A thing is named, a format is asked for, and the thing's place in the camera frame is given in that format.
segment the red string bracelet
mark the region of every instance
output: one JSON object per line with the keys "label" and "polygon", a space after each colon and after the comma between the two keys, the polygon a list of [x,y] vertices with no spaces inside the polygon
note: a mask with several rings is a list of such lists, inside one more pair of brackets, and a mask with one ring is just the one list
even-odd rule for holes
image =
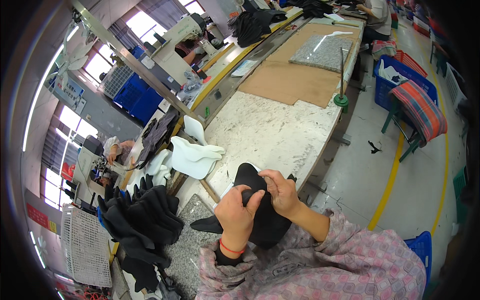
{"label": "red string bracelet", "polygon": [[243,249],[242,251],[233,251],[233,250],[230,250],[229,248],[225,247],[225,245],[222,243],[222,238],[220,238],[219,241],[220,241],[220,245],[222,245],[222,247],[223,247],[225,250],[229,251],[229,252],[236,253],[236,254],[242,254],[242,253],[245,252],[245,249]]}

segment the sewing machine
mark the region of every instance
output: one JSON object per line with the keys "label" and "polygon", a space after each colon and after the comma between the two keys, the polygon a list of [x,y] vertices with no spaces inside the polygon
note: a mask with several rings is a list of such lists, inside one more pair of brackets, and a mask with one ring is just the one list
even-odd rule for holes
{"label": "sewing machine", "polygon": [[[175,52],[175,46],[187,39],[201,37],[206,30],[205,21],[197,13],[183,17],[175,26],[163,34],[163,43],[157,41],[153,44],[156,48],[150,58],[165,70],[176,82],[183,85],[187,82],[185,71],[192,72],[192,68],[180,55]],[[200,42],[205,52],[212,57],[217,50],[210,44],[208,39]]]}
{"label": "sewing machine", "polygon": [[95,168],[99,169],[99,167],[108,168],[110,171],[117,173],[119,177],[124,177],[127,171],[127,167],[117,162],[113,162],[113,166],[108,165],[103,157],[102,143],[89,135],[80,150],[75,170],[73,171],[73,183],[77,185],[74,199],[76,204],[80,202],[77,199],[91,203],[93,198],[94,206],[97,206],[97,195],[104,198],[105,188],[94,182],[91,175],[92,170]]}

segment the striped towel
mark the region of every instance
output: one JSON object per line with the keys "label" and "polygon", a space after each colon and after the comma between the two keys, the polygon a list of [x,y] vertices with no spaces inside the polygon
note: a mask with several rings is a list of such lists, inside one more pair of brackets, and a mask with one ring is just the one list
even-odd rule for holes
{"label": "striped towel", "polygon": [[396,54],[396,43],[393,38],[388,41],[374,40],[372,46],[372,56],[378,60],[382,55],[394,56]]}
{"label": "striped towel", "polygon": [[427,93],[413,80],[408,80],[394,87],[390,93],[403,103],[410,115],[415,119],[415,123],[420,126],[417,129],[421,130],[426,142],[447,132],[445,116],[428,97]]}

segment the wrist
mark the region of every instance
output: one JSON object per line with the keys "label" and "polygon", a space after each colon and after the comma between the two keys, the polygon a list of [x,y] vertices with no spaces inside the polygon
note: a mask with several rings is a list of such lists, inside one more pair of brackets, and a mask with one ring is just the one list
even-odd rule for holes
{"label": "wrist", "polygon": [[228,258],[236,259],[241,256],[241,252],[247,247],[248,237],[244,238],[239,235],[232,235],[228,232],[223,232],[222,234],[222,245],[218,245],[220,247],[220,251]]}
{"label": "wrist", "polygon": [[305,203],[298,201],[297,205],[295,208],[292,210],[291,214],[289,216],[286,216],[287,219],[292,221],[295,224],[298,224],[299,221],[302,219],[303,216],[303,211],[308,209],[308,207],[305,205]]}

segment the green awl base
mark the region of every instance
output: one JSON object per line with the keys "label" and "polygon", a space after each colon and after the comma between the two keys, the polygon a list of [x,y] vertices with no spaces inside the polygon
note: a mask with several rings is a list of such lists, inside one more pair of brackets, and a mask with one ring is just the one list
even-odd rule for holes
{"label": "green awl base", "polygon": [[347,96],[343,95],[343,98],[340,98],[340,94],[336,94],[335,97],[333,98],[333,102],[340,106],[342,109],[342,112],[344,114],[348,113],[348,98]]}

